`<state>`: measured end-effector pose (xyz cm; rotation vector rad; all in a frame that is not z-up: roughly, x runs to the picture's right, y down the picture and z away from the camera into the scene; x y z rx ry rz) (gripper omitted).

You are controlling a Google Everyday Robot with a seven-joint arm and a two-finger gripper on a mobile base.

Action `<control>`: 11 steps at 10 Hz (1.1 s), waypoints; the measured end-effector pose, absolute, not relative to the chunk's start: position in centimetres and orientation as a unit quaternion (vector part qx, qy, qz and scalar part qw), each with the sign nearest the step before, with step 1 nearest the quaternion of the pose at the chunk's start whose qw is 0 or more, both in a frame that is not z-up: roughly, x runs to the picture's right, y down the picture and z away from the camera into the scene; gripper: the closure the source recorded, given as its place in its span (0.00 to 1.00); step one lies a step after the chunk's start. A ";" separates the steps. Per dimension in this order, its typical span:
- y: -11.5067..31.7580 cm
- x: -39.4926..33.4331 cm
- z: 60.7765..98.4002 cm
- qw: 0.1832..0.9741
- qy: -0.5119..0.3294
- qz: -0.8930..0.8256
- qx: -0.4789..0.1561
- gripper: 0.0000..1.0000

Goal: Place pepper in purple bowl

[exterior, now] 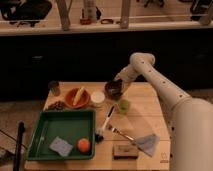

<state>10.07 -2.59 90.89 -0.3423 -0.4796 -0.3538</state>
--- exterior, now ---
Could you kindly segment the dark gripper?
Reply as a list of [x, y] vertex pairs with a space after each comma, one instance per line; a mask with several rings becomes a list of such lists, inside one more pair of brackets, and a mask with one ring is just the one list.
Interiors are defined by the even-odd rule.
[[108, 98], [118, 100], [122, 95], [122, 81], [112, 80], [105, 84], [105, 93]]

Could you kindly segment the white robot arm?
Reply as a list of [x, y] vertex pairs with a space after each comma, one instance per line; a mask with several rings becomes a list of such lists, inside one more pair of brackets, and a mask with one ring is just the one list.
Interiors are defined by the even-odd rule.
[[170, 171], [213, 171], [213, 104], [192, 97], [158, 72], [154, 64], [153, 54], [133, 53], [114, 80], [126, 91], [142, 75], [168, 105], [174, 128]]

